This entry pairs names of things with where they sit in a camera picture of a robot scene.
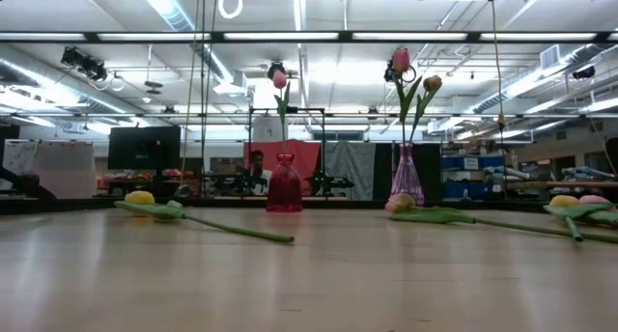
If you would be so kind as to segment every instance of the person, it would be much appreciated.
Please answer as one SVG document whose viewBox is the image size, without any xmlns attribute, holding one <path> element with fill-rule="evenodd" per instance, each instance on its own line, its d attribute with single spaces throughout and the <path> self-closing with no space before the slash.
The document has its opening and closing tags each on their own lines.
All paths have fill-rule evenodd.
<svg viewBox="0 0 618 332">
<path fill-rule="evenodd" d="M 271 171 L 264 169 L 264 154 L 255 150 L 249 156 L 251 160 L 251 191 L 254 195 L 266 195 L 268 194 L 268 182 L 270 181 Z"/>
</svg>

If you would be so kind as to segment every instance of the red curtain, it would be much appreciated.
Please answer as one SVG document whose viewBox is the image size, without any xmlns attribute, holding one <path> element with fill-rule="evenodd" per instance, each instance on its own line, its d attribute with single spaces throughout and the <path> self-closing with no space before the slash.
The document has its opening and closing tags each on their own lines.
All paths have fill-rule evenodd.
<svg viewBox="0 0 618 332">
<path fill-rule="evenodd" d="M 311 194 L 311 184 L 307 178 L 313 176 L 316 164 L 318 163 L 318 154 L 320 154 L 320 143 L 306 143 L 299 140 L 288 140 L 286 142 L 287 153 L 292 153 L 294 158 L 294 167 L 300 175 L 302 194 Z M 264 154 L 264 169 L 273 171 L 278 162 L 276 155 L 283 153 L 283 142 L 272 143 L 251 143 L 251 151 L 261 151 Z M 250 169 L 249 166 L 249 144 L 244 144 L 244 168 Z"/>
</svg>

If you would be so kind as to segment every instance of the wooden surface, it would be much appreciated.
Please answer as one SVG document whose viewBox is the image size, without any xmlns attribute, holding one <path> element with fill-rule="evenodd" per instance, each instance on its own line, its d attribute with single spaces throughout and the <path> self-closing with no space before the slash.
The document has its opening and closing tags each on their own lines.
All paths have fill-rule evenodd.
<svg viewBox="0 0 618 332">
<path fill-rule="evenodd" d="M 557 227 L 548 215 L 477 216 Z M 611 331 L 618 246 L 382 211 L 191 209 L 294 246 L 121 210 L 0 219 L 0 331 Z"/>
<path fill-rule="evenodd" d="M 618 182 L 610 181 L 523 181 L 507 182 L 508 189 L 546 189 L 553 187 L 618 188 Z"/>
<path fill-rule="evenodd" d="M 247 200 L 247 201 L 265 201 L 268 199 L 268 196 L 246 196 L 246 197 L 236 197 L 236 196 L 217 196 L 214 197 L 215 200 L 220 201 L 235 201 L 235 200 Z M 325 201 L 326 197 L 314 197 L 314 196 L 303 196 L 303 201 Z M 328 197 L 328 201 L 347 201 L 348 197 Z"/>
</svg>

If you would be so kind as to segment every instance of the computer monitor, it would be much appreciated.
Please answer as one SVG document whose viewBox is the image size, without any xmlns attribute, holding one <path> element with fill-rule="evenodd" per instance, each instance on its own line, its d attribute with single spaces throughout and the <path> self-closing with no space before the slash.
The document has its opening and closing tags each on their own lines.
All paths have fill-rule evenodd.
<svg viewBox="0 0 618 332">
<path fill-rule="evenodd" d="M 181 128 L 116 127 L 109 134 L 108 169 L 179 169 Z"/>
</svg>

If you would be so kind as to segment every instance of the pink vase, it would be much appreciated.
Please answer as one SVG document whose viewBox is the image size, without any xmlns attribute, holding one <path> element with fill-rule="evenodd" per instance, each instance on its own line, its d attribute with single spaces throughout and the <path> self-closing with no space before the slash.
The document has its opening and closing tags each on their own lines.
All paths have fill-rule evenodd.
<svg viewBox="0 0 618 332">
<path fill-rule="evenodd" d="M 268 184 L 267 211 L 302 211 L 300 176 L 292 165 L 294 155 L 279 153 L 277 154 L 277 161 L 279 161 L 279 165 L 272 172 Z"/>
<path fill-rule="evenodd" d="M 393 187 L 390 194 L 396 195 L 399 193 L 407 193 L 414 198 L 418 207 L 423 207 L 425 204 L 425 196 L 423 195 L 423 187 L 416 174 L 416 167 L 412 160 L 412 146 L 400 145 L 399 166 L 397 174 L 393 180 Z"/>
</svg>

